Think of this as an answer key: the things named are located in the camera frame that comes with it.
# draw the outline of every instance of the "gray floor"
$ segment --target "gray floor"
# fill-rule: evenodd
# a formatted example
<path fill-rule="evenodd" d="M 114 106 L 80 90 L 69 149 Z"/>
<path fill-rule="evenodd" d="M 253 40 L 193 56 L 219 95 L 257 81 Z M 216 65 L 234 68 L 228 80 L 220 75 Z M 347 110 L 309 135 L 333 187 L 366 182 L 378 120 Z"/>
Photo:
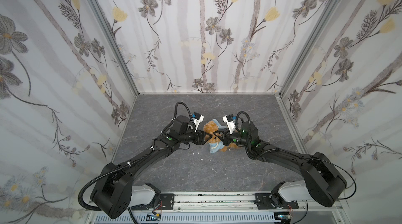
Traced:
<path fill-rule="evenodd" d="M 170 122 L 178 101 L 185 102 L 191 112 L 204 115 L 200 129 L 214 118 L 223 125 L 222 116 L 245 111 L 258 127 L 261 139 L 296 150 L 274 95 L 140 95 L 114 163 L 147 148 Z M 179 106 L 178 115 L 187 115 L 184 107 Z M 161 191 L 270 191 L 280 181 L 301 178 L 281 166 L 249 159 L 244 149 L 211 154 L 208 144 L 191 144 L 189 150 L 177 150 L 149 168 L 134 185 L 149 182 Z"/>

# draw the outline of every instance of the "floral wallpaper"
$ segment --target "floral wallpaper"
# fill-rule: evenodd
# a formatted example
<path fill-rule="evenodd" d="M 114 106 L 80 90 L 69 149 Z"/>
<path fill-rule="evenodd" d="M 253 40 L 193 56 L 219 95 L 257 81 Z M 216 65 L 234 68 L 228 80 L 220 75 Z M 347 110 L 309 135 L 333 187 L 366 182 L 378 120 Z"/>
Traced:
<path fill-rule="evenodd" d="M 0 0 L 0 216 L 83 223 L 134 102 L 86 0 Z"/>
<path fill-rule="evenodd" d="M 140 92 L 277 93 L 328 0 L 98 2 Z"/>
<path fill-rule="evenodd" d="M 355 224 L 400 222 L 401 31 L 402 0 L 341 0 L 282 94 L 308 150 L 356 180 L 342 201 Z"/>

